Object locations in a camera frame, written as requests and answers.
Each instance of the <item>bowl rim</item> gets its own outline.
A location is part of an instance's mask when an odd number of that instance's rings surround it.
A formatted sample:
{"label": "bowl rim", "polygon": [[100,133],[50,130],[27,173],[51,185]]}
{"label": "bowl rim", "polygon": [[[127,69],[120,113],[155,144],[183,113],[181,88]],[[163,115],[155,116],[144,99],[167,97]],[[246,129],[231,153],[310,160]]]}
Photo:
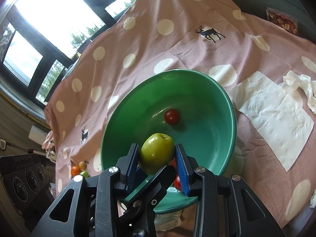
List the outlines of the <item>bowl rim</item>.
{"label": "bowl rim", "polygon": [[[235,115],[235,110],[233,108],[233,104],[232,104],[232,101],[230,100],[228,94],[226,93],[226,91],[224,90],[224,88],[218,83],[216,82],[213,78],[211,78],[210,76],[200,72],[200,71],[195,71],[195,70],[192,70],[192,69],[172,69],[172,70],[167,70],[167,71],[163,71],[161,73],[158,73],[156,75],[153,75],[149,78],[147,78],[146,80],[144,80],[143,82],[139,83],[136,87],[134,87],[122,100],[121,102],[118,104],[118,106],[115,108],[113,114],[111,115],[106,127],[105,127],[105,130],[104,130],[104,133],[103,133],[103,136],[102,136],[102,142],[101,142],[101,153],[100,153],[100,156],[101,156],[101,168],[102,168],[102,171],[104,171],[104,162],[103,162],[103,157],[102,157],[102,151],[103,151],[103,144],[104,144],[104,137],[105,137],[105,133],[107,131],[107,128],[109,125],[112,124],[113,122],[113,118],[115,117],[115,115],[118,113],[119,109],[123,106],[124,104],[124,100],[126,101],[127,99],[129,99],[129,97],[131,97],[136,91],[138,91],[138,89],[140,87],[142,87],[144,84],[152,81],[152,80],[155,80],[156,78],[160,77],[161,75],[164,75],[168,72],[174,72],[174,71],[179,71],[179,72],[190,72],[190,73],[194,73],[194,74],[197,74],[197,75],[200,75],[208,80],[210,80],[213,84],[215,84],[215,86],[219,89],[219,91],[222,93],[222,95],[225,97],[225,101],[229,107],[229,111],[230,111],[230,114],[232,115],[231,116],[231,124],[232,124],[232,133],[231,133],[231,138],[230,138],[230,144],[229,144],[229,151],[228,151],[228,155],[225,159],[225,162],[222,166],[222,168],[220,169],[219,171],[219,175],[222,175],[224,173],[224,171],[226,170],[227,166],[228,166],[228,163],[230,162],[230,159],[233,155],[233,151],[234,151],[234,148],[235,148],[235,143],[236,143],[236,135],[237,135],[237,122],[236,122],[236,115]],[[187,207],[189,207],[190,205],[196,203],[198,200],[197,197],[195,198],[190,198],[190,199],[187,199],[186,202],[183,202],[182,204],[176,206],[176,207],[172,207],[170,209],[161,209],[161,210],[155,210],[155,213],[156,214],[168,214],[168,213],[172,213],[172,212],[175,212],[175,211],[180,211],[182,209],[185,209]]]}

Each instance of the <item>deer print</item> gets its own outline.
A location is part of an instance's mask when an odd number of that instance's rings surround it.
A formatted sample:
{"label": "deer print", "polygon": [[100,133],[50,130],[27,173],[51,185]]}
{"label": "deer print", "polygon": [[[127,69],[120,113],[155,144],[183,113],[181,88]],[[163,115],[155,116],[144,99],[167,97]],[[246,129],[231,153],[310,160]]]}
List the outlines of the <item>deer print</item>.
{"label": "deer print", "polygon": [[216,30],[215,30],[214,28],[209,29],[209,30],[205,30],[205,31],[203,31],[202,28],[203,28],[202,26],[199,26],[199,27],[197,28],[197,29],[199,29],[199,30],[195,29],[195,33],[204,36],[204,37],[205,37],[206,39],[208,39],[208,40],[212,40],[213,42],[215,42],[215,40],[211,37],[212,34],[213,34],[213,35],[216,35],[216,36],[219,38],[219,40],[221,39],[221,38],[219,37],[219,35],[221,35],[222,37],[225,38],[225,36],[223,36],[221,33],[216,32]]}
{"label": "deer print", "polygon": [[84,144],[84,142],[86,141],[86,139],[88,139],[88,135],[89,135],[89,129],[86,130],[86,127],[84,127],[83,129],[81,129],[81,145]]}

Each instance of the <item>green bowl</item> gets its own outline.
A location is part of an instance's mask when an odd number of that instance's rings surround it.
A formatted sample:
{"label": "green bowl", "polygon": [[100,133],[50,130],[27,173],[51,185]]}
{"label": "green bowl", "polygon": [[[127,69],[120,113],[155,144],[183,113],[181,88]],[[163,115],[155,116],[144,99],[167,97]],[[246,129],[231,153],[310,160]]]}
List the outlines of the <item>green bowl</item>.
{"label": "green bowl", "polygon": [[[165,111],[171,108],[181,115],[174,126],[164,121]],[[175,144],[183,144],[186,154],[200,166],[221,175],[236,140],[232,103],[224,89],[201,72],[176,69],[145,80],[120,102],[106,126],[101,147],[102,170],[115,166],[120,157],[127,155],[132,143],[141,147],[154,133],[171,136]],[[157,214],[171,213],[196,200],[170,187],[154,210]]]}

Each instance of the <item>window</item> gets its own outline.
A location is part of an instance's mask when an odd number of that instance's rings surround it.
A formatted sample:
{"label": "window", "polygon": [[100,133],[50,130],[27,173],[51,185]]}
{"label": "window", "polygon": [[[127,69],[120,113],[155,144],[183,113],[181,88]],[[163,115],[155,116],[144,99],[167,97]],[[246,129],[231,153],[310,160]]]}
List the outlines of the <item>window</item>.
{"label": "window", "polygon": [[65,67],[58,60],[55,60],[36,95],[36,99],[41,103],[47,104],[45,99],[64,68]]}
{"label": "window", "polygon": [[105,10],[114,18],[119,15],[122,11],[128,9],[135,0],[116,0],[111,3]]}
{"label": "window", "polygon": [[4,58],[4,65],[25,85],[29,85],[42,55],[18,31]]}
{"label": "window", "polygon": [[83,0],[18,0],[22,16],[71,58],[104,22]]}
{"label": "window", "polygon": [[85,48],[134,0],[17,0],[0,21],[0,74],[44,108]]}

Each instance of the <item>snack package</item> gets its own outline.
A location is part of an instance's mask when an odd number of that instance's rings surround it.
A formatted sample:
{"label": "snack package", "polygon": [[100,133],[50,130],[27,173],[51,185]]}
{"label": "snack package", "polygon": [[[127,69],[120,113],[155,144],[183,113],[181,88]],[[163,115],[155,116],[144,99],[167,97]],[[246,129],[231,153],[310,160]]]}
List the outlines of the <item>snack package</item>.
{"label": "snack package", "polygon": [[293,35],[297,35],[298,24],[295,18],[276,9],[267,8],[266,12],[268,21],[276,24]]}

